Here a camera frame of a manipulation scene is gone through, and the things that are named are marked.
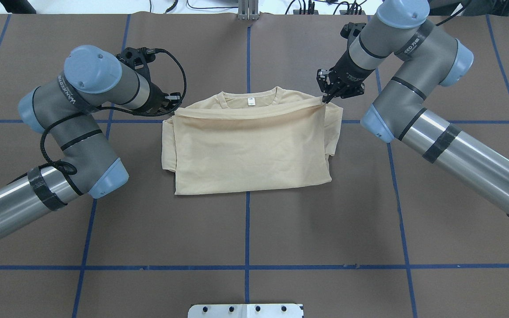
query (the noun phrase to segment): neckline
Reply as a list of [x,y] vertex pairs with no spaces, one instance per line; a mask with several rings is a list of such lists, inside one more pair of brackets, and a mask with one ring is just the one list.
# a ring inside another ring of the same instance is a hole
[[266,92],[260,92],[260,93],[247,93],[247,94],[233,94],[233,93],[226,93],[226,92],[220,92],[216,95],[218,102],[221,104],[221,108],[223,109],[230,109],[229,105],[227,104],[226,98],[229,99],[244,99],[249,97],[265,97],[274,95],[274,99],[271,103],[269,103],[267,106],[273,106],[280,102],[282,98],[282,93],[284,92],[284,89],[281,87],[274,87],[270,91]]

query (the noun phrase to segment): white metal plate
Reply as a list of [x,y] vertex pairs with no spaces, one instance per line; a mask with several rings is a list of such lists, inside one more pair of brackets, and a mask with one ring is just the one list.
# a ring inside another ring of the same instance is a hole
[[188,318],[303,318],[303,308],[302,304],[199,304],[190,308]]

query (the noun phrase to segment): silver metal tube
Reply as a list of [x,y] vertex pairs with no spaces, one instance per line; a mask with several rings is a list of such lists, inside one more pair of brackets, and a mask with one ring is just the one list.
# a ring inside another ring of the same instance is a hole
[[[41,169],[42,177],[61,201],[68,203],[78,197],[60,171],[52,167]],[[0,189],[0,239],[50,210],[32,190],[27,177]]]
[[427,110],[402,142],[509,214],[509,159],[464,131],[455,129],[460,131],[455,137],[452,133],[445,136],[450,127],[448,121]]

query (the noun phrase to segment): cream shirt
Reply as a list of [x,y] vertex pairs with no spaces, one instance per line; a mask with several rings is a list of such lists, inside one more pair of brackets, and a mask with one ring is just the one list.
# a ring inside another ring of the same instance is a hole
[[327,183],[342,114],[321,97],[280,87],[221,92],[162,123],[162,169],[176,173],[176,195]]

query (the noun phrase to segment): beige garment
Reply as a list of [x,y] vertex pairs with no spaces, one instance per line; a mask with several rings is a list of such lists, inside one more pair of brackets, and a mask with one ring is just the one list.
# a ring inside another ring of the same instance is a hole
[[327,183],[342,113],[321,97],[280,87],[221,92],[162,123],[162,169],[176,173],[176,195]]

